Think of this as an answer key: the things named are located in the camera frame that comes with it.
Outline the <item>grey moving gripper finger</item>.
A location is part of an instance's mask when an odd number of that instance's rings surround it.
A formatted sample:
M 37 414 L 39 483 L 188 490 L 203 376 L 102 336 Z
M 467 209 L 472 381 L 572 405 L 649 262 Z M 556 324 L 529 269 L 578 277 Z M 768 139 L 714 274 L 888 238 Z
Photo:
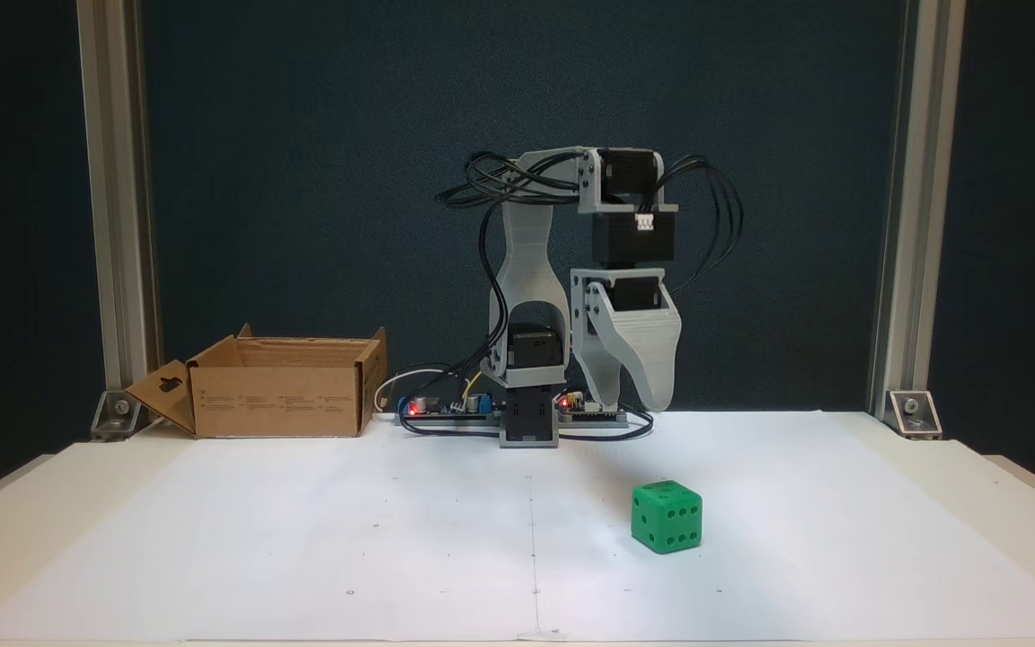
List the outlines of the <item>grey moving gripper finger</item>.
M 619 405 L 622 363 L 607 348 L 614 331 L 607 284 L 603 281 L 571 283 L 572 356 L 586 376 L 588 392 L 605 408 Z

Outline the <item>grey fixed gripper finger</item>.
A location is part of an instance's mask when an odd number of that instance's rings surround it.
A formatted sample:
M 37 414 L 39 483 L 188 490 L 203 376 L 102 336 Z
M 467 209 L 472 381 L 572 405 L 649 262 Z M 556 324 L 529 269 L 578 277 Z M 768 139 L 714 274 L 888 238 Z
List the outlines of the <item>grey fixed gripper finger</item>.
M 597 313 L 598 339 L 627 369 L 641 404 L 651 411 L 666 411 L 672 403 L 681 329 L 677 310 Z

